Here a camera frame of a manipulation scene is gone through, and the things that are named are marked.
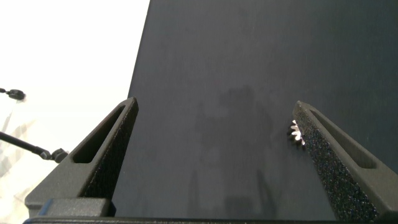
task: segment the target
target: foam padding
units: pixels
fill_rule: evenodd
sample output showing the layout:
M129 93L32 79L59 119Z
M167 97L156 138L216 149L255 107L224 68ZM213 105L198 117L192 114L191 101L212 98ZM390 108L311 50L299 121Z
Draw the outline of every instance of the foam padding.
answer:
M359 222L375 220L379 212L330 147L327 138L301 106L295 107L293 116L302 133L305 148L311 155L319 178L328 194L336 218L342 221Z

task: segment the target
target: black cable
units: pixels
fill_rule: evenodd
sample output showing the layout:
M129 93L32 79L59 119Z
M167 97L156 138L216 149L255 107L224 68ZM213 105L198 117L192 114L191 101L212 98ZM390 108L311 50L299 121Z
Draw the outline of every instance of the black cable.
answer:
M29 144L28 142L24 142L22 140L19 140L18 138L14 138L2 132L0 132L0 140L6 141L10 144L26 149L36 155L39 155L42 159L54 160L57 163L60 163L68 155L68 153L65 152L63 149L57 149L52 154L50 154L50 152L48 152L45 149L42 149L41 147L34 146L32 144Z
M5 93L14 100L23 100L25 98L25 93L20 90L6 91L5 89L0 88L0 93Z

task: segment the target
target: white flower-shaped object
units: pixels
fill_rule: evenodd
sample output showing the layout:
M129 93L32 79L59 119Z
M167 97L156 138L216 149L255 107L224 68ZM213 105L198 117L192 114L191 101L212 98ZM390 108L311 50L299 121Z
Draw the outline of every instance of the white flower-shaped object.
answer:
M301 135L301 132L299 130L299 127L297 126L296 120L293 120L293 124L290 128L292 131L292 136L294 137L295 142L301 142L301 145L304 146L305 142L304 139Z

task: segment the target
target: white background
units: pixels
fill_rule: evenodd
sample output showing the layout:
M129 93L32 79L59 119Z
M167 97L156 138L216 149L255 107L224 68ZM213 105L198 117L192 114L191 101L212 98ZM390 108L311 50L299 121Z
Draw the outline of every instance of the white background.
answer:
M49 151L73 150L127 98L148 5L1 1L0 88L27 97L16 104L0 95L0 129L12 113L8 134ZM13 163L0 178L0 207L10 207L0 223L21 222L25 195L55 164L3 142L0 151Z

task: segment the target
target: dark gray panel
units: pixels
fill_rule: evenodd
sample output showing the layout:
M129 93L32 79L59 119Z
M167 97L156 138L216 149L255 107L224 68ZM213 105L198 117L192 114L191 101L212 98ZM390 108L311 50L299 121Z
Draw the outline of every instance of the dark gray panel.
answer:
M397 39L394 1L152 1L116 215L334 219L294 104L397 172Z

